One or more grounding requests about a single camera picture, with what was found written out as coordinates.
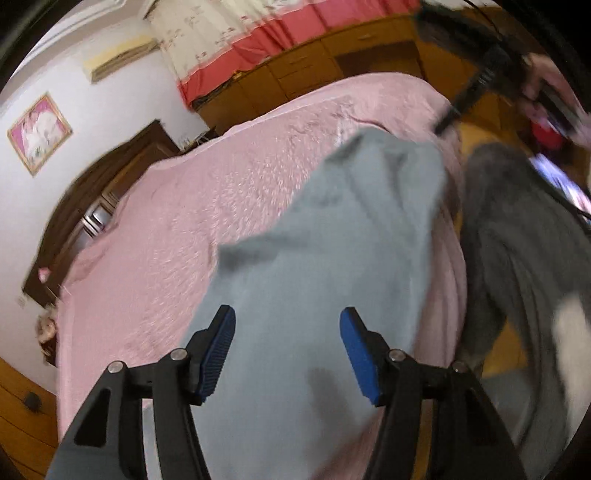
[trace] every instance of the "wooden furniture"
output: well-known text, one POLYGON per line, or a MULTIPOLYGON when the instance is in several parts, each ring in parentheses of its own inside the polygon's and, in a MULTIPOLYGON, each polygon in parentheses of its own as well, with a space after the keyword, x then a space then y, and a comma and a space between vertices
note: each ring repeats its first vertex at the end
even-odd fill
POLYGON ((0 359, 0 445, 27 480, 45 476, 57 448, 56 397, 0 359), (29 392, 41 399, 33 413, 23 400, 29 392))
POLYGON ((109 223, 129 188, 154 162, 180 152, 159 121, 92 164, 65 192, 53 212, 22 288, 39 305, 54 303, 72 261, 109 223), (39 268, 49 268, 45 284, 39 268))
MULTIPOLYGON (((495 22, 535 42, 499 8, 486 9, 495 22)), ((465 14, 480 20, 472 9, 465 14)), ((404 72, 423 78, 452 99, 475 72, 468 62, 418 39, 409 15, 394 15, 328 32, 283 52, 242 74, 196 108, 222 135, 305 93, 345 77, 367 72, 404 72)), ((487 94, 468 120, 497 133, 515 129, 513 106, 487 94)))

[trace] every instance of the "framed picture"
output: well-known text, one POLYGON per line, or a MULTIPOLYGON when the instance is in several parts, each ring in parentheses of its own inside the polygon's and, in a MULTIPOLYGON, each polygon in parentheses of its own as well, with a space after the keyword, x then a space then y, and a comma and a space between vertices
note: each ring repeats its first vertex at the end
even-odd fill
POLYGON ((48 93, 43 95, 8 130, 8 139, 31 175, 72 134, 72 129, 48 93))

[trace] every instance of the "dark gray fabric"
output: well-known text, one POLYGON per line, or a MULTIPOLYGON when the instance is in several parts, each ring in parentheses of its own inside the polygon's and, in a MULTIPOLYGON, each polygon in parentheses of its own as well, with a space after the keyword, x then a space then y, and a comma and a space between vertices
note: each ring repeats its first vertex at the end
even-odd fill
POLYGON ((567 441, 553 313, 570 293, 591 294, 591 244, 565 205, 518 150, 484 145, 467 162, 461 243, 468 303, 459 357, 481 363, 506 317, 519 332, 532 402, 516 439, 532 479, 551 469, 567 441))

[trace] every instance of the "pink blanket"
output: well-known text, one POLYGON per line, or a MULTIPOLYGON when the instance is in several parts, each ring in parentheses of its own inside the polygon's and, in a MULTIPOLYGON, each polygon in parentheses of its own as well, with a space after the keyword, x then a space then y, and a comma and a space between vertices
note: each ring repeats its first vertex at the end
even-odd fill
POLYGON ((321 160, 362 125, 439 143, 450 194, 433 226, 433 277, 416 357, 448 364, 462 327, 465 266, 450 215, 461 184, 459 138, 430 132, 447 100, 398 73, 345 79, 298 98, 184 157, 153 165, 107 230, 74 261, 61 290, 59 425, 120 359, 176 347, 209 285, 219 244, 269 228, 321 160))

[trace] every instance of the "gray cloth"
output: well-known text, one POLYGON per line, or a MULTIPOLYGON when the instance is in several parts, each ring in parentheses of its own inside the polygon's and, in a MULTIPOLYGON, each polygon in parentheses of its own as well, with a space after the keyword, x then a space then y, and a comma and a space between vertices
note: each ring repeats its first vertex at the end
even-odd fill
POLYGON ((267 233, 219 249, 189 331, 221 304, 236 334, 216 392, 193 414, 212 478, 308 478, 374 412, 339 335, 355 306, 410 351, 430 284, 446 182, 433 144, 362 130, 325 159, 267 233))
MULTIPOLYGON (((522 391, 514 397, 527 403, 525 417, 513 409, 519 425, 514 439, 529 478, 542 478, 567 441, 553 314, 569 294, 591 294, 589 230, 522 152, 502 144, 479 147, 468 160, 463 214, 468 303, 459 356, 476 367, 505 318, 516 327, 528 356, 529 380, 521 388, 527 387, 530 397, 522 391)), ((488 385, 501 399, 506 392, 494 388, 514 386, 488 385)))

